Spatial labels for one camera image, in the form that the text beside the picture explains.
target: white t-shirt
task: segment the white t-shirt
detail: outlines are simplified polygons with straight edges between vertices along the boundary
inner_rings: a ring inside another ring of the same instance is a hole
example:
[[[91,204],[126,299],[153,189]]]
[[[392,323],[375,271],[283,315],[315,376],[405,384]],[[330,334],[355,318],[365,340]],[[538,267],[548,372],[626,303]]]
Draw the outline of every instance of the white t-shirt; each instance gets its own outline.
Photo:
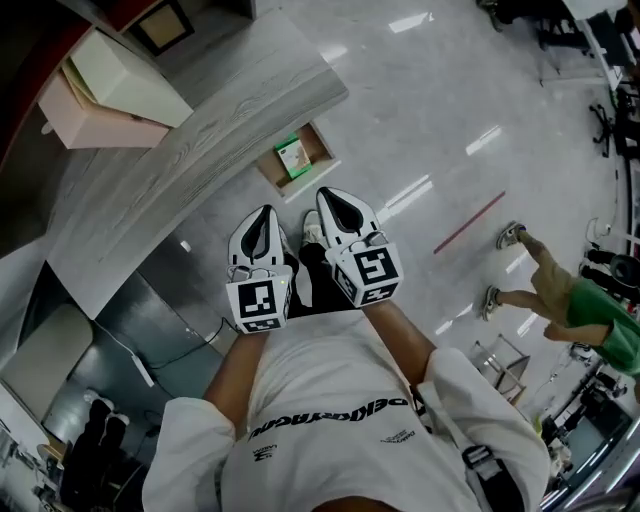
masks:
[[[439,366],[446,378],[433,371]],[[466,381],[470,372],[471,387],[465,392],[489,391],[491,399],[480,400],[483,410],[474,412],[469,407],[473,397],[458,396],[456,382],[449,408],[451,397],[443,396],[447,379]],[[487,415],[491,417],[487,403],[497,401],[496,428],[504,430],[498,424],[506,414],[507,441],[514,443],[518,459],[526,458],[510,466],[508,457],[505,462],[528,510],[535,510],[549,461],[533,429],[458,351],[436,351],[427,377],[434,380],[452,419],[462,419],[460,428],[467,435],[469,424],[464,422],[482,416],[482,424],[470,424],[472,431],[475,425],[482,433]],[[465,409],[462,415],[459,405]],[[496,433],[498,439],[504,437],[504,432]],[[234,439],[233,425],[212,404],[188,398],[169,402],[143,489],[145,510],[310,511],[346,496],[382,501],[402,511],[480,510],[457,448],[448,437],[425,429],[389,353],[370,332],[271,338],[254,383],[249,432]]]

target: shoulder strap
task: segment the shoulder strap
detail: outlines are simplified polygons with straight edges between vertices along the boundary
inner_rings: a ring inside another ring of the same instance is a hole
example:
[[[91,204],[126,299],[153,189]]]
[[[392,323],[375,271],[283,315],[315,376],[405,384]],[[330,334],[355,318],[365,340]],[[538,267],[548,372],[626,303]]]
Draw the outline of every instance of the shoulder strap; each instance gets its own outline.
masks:
[[[471,442],[460,430],[442,405],[434,383],[420,384],[418,395],[434,420],[434,427],[444,427],[460,451],[467,483],[483,512],[524,512],[522,493],[502,459],[496,459],[488,446]]]

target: green shirt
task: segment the green shirt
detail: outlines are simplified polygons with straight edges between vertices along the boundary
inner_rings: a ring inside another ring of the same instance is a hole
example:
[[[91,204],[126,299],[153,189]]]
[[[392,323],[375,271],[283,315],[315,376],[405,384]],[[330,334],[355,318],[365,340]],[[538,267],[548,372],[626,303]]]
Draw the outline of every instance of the green shirt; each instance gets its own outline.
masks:
[[[612,327],[604,344],[593,349],[619,372],[640,373],[640,324],[592,281],[578,279],[571,289],[567,322],[569,327]]]

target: gray wood grain counter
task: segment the gray wood grain counter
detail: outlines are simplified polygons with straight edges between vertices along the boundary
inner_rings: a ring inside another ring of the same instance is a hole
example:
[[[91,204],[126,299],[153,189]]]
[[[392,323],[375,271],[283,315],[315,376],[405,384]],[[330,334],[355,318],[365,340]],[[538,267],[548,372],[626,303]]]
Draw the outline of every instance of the gray wood grain counter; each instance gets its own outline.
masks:
[[[158,147],[78,151],[63,177],[47,260],[90,318],[214,190],[348,94],[279,12],[223,40],[172,83],[195,112]]]

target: red line on floor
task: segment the red line on floor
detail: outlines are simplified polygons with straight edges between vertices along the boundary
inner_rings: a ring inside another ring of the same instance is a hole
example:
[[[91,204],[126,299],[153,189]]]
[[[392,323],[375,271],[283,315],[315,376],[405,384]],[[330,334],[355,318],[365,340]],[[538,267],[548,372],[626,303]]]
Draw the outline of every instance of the red line on floor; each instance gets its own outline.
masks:
[[[462,233],[465,229],[467,229],[471,224],[473,224],[476,220],[478,220],[482,215],[484,215],[489,208],[491,208],[494,204],[496,204],[500,199],[504,197],[507,193],[506,190],[500,192],[496,197],[494,197],[491,201],[489,201],[478,213],[476,213],[473,217],[471,217],[467,222],[465,222],[458,230],[456,230],[453,235],[447,238],[444,242],[442,242],[438,247],[435,248],[433,254],[438,254],[442,249],[444,249],[447,245],[449,245],[456,237]]]

